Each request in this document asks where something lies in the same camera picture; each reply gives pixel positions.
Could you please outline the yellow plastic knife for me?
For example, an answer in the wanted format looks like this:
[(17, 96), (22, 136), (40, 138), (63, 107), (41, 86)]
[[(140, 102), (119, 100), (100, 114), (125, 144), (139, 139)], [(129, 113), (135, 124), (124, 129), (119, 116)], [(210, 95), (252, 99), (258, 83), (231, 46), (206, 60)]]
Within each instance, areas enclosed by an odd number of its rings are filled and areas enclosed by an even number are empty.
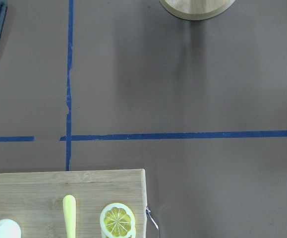
[(66, 195), (62, 201), (66, 236), (76, 238), (76, 199)]

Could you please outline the front lemon slice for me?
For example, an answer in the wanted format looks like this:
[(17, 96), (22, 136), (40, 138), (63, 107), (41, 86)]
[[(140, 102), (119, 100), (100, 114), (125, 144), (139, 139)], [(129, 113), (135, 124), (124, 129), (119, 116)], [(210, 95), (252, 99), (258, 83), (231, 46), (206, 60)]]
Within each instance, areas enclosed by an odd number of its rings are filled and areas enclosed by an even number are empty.
[(123, 203), (111, 203), (100, 214), (103, 238), (135, 238), (136, 220), (132, 210)]

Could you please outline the wooden cutting board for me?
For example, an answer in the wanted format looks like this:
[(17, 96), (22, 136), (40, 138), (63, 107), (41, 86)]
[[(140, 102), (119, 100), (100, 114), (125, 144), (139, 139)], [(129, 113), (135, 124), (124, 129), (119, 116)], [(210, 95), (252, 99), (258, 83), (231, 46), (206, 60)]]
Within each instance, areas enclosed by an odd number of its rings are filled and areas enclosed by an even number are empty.
[(136, 235), (146, 235), (146, 179), (143, 169), (0, 174), (0, 220), (12, 219), (24, 238), (64, 238), (62, 200), (76, 199), (76, 235), (101, 236), (100, 214), (111, 203), (127, 205)]

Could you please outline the wooden mug tree stand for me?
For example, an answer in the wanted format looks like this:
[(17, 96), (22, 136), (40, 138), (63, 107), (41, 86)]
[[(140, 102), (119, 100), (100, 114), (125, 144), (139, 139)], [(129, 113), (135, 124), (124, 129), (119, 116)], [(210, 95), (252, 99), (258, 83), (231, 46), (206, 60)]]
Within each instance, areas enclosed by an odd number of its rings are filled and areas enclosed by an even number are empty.
[(184, 20), (205, 20), (226, 11), (235, 0), (161, 0), (170, 14)]

